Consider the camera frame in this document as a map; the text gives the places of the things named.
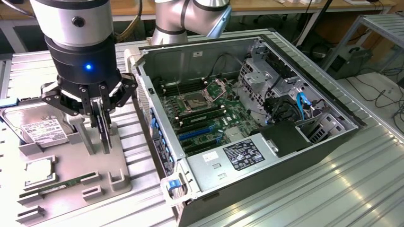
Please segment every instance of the robotic arm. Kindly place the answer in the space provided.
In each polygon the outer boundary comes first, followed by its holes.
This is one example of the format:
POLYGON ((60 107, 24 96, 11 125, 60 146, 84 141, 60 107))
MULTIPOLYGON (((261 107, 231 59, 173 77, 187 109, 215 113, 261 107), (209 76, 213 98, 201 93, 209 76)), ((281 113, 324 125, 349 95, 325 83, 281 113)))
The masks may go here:
MULTIPOLYGON (((187 30, 219 37, 231 15, 229 0, 155 0, 153 44, 187 41, 187 30)), ((57 70, 41 87, 43 101, 67 114, 87 115, 109 150, 109 112, 137 87, 116 64, 109 0, 31 0, 57 70)))

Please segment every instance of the circuit board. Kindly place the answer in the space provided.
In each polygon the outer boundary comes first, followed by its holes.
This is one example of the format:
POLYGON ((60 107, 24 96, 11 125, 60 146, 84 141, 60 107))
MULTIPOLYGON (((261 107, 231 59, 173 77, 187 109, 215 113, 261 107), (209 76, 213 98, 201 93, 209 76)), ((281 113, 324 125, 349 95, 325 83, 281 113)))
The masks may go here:
POLYGON ((188 156, 249 136, 259 128, 232 86, 229 81, 212 79, 204 90, 160 97, 188 156))

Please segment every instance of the blue led light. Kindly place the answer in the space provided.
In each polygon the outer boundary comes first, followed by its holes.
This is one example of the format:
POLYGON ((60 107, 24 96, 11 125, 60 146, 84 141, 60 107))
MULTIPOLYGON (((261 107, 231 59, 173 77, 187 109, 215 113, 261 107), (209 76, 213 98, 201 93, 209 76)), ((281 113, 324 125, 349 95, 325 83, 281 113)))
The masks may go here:
POLYGON ((89 70, 92 70, 93 69, 93 66, 92 66, 92 64, 85 64, 85 69, 89 71, 89 70))

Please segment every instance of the blue pcie slot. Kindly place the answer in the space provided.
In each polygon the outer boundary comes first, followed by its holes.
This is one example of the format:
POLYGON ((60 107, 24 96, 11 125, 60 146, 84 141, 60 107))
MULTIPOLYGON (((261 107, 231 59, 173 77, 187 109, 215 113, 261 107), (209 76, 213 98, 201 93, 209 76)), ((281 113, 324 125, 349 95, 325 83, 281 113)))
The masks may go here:
POLYGON ((199 135, 203 135, 203 134, 207 134, 207 133, 212 132, 213 127, 215 127, 215 125, 209 126, 208 128, 204 128, 201 130, 197 130, 195 132, 191 132, 191 133, 188 133, 185 135, 179 136, 179 141, 183 141, 185 139, 189 139, 192 137, 196 137, 199 135))

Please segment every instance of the hard drive label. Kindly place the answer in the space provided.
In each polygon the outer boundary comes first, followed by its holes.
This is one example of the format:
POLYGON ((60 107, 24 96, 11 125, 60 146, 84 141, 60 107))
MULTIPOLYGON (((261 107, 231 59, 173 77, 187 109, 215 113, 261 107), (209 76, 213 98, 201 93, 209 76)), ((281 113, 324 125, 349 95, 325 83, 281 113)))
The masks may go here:
POLYGON ((265 160, 251 139, 223 148, 223 150, 237 171, 265 160))
POLYGON ((57 119, 21 125, 24 132, 37 144, 49 143, 67 138, 57 119))

